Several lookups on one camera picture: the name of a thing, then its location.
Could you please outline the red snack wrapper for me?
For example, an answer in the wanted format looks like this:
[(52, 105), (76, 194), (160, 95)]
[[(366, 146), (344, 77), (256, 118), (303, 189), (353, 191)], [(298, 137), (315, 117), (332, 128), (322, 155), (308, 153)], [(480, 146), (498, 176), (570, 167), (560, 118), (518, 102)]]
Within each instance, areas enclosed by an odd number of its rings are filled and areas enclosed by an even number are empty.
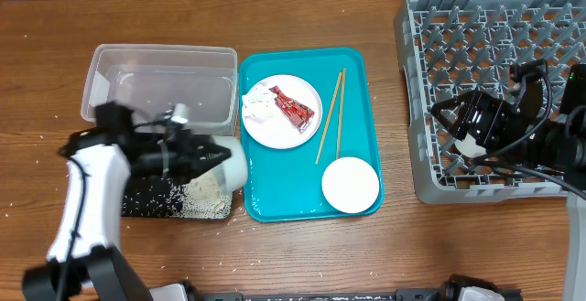
[(277, 86), (274, 86), (269, 90), (276, 95), (275, 103), (280, 111), (287, 117), (289, 122), (298, 130), (298, 132), (303, 134), (314, 117), (314, 111), (305, 104), (288, 97)]

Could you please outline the wooden chopstick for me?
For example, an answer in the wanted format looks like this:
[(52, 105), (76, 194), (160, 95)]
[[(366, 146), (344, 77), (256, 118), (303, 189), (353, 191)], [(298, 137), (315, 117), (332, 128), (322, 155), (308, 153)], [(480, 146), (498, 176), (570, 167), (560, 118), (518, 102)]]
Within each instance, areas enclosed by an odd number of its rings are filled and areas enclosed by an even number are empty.
[(342, 69), (342, 86), (341, 86), (341, 94), (340, 94), (339, 118), (338, 118), (338, 129), (337, 129), (337, 140), (336, 140), (337, 141), (336, 142), (336, 159), (338, 159), (340, 157), (340, 150), (341, 150), (345, 82), (346, 82), (346, 68), (344, 67)]
[(338, 90), (340, 88), (341, 81), (342, 81), (342, 72), (339, 72), (338, 78), (337, 78), (337, 81), (336, 81), (336, 84), (335, 84), (335, 87), (334, 87), (333, 95), (332, 95), (332, 98), (331, 98), (331, 104), (330, 104), (330, 108), (328, 110), (328, 115), (326, 117), (326, 121), (325, 121), (324, 126), (323, 126), (324, 129), (323, 129), (323, 132), (322, 132), (322, 135), (321, 135), (320, 146), (319, 146), (318, 153), (317, 153), (317, 156), (316, 156), (315, 165), (317, 165), (320, 162), (320, 157), (321, 157), (322, 149), (323, 149), (323, 146), (324, 146), (324, 143), (325, 143), (325, 140), (326, 140), (326, 136), (327, 136), (327, 133), (328, 133), (328, 130), (329, 130), (331, 116), (332, 116), (332, 112), (333, 112), (334, 105), (336, 103), (336, 99), (337, 99), (337, 95), (338, 95)]

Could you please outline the small pink plate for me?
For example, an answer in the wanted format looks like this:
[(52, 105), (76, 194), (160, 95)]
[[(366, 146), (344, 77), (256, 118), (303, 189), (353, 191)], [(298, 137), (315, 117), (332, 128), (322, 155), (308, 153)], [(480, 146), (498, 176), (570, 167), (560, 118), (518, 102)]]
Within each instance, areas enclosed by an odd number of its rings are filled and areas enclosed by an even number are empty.
[(325, 169), (321, 190), (336, 210), (358, 214), (375, 204), (381, 187), (379, 177), (366, 161), (357, 157), (342, 157)]

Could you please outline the grey bowl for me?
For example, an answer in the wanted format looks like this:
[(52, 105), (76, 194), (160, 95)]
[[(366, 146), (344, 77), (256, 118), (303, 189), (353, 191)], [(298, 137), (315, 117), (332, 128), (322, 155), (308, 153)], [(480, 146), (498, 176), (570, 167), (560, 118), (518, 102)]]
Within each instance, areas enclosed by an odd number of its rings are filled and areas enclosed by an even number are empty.
[(248, 179), (248, 165), (241, 142), (233, 136), (213, 135), (216, 145), (228, 148), (231, 156), (212, 170), (222, 194), (232, 195)]

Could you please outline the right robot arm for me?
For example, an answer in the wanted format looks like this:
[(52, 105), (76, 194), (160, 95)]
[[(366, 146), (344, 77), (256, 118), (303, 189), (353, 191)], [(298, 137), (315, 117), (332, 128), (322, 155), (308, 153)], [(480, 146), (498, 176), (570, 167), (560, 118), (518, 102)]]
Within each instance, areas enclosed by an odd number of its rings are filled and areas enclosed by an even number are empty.
[(585, 297), (585, 67), (570, 69), (559, 112), (562, 123), (550, 119), (552, 82), (543, 59), (514, 64), (509, 78), (515, 101), (497, 99), (485, 91), (468, 91), (435, 103), (430, 112), (460, 141), (470, 139), (483, 149), (471, 156), (475, 166), (489, 167), (510, 177), (540, 178), (568, 194), (570, 248), (564, 297)]

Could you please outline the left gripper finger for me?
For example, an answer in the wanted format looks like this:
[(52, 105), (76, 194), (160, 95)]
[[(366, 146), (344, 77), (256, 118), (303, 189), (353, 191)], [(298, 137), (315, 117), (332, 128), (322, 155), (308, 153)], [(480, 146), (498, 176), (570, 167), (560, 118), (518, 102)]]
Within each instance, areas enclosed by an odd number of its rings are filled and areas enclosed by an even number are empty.
[(225, 180), (224, 168), (222, 163), (229, 158), (228, 155), (212, 154), (212, 156), (201, 156), (191, 163), (191, 177), (198, 178), (201, 176), (211, 175), (218, 181)]
[(229, 148), (217, 144), (210, 135), (194, 134), (191, 147), (191, 155), (197, 159), (227, 159), (232, 156)]

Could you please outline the large white plate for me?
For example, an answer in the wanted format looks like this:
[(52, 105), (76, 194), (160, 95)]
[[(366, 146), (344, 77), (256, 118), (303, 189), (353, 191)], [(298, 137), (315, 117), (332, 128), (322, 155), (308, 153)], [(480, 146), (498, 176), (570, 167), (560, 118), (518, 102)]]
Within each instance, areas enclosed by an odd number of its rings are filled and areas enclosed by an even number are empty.
[(241, 110), (244, 129), (257, 143), (274, 149), (289, 149), (303, 145), (317, 133), (323, 117), (323, 106), (319, 94), (307, 81), (297, 76), (279, 74), (266, 77), (254, 86), (258, 84), (264, 84), (268, 89), (277, 86), (288, 97), (305, 104), (315, 114), (307, 130), (300, 134), (277, 105), (275, 114), (265, 121), (243, 117)]

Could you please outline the white tissue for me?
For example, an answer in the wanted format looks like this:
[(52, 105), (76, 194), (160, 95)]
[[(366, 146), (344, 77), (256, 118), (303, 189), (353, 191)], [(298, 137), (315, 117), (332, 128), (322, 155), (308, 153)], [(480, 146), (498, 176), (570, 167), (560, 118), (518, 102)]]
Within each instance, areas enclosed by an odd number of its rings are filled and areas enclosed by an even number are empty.
[(247, 94), (242, 96), (243, 117), (265, 121), (275, 114), (277, 95), (270, 91), (264, 84), (254, 86)]

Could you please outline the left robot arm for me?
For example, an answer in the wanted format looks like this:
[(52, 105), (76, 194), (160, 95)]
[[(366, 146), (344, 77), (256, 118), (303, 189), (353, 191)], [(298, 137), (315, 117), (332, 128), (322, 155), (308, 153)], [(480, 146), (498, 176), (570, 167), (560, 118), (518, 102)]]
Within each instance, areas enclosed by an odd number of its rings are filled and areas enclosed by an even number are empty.
[(45, 264), (25, 271), (27, 300), (64, 301), (85, 286), (101, 300), (198, 300), (187, 280), (147, 287), (120, 249), (120, 219), (132, 177), (188, 182), (228, 160), (233, 152), (209, 135), (186, 128), (187, 107), (178, 104), (141, 132), (133, 110), (116, 102), (97, 106), (95, 126), (71, 134), (59, 154), (69, 185), (58, 233)]

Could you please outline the white cup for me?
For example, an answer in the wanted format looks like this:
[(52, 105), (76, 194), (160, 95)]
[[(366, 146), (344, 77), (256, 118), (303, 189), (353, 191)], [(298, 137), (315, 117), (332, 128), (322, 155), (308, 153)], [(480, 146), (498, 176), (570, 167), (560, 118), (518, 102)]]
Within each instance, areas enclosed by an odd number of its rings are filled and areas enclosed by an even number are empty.
[(469, 158), (486, 155), (486, 149), (476, 144), (476, 140), (467, 134), (463, 140), (456, 140), (454, 142), (456, 149), (463, 155)]

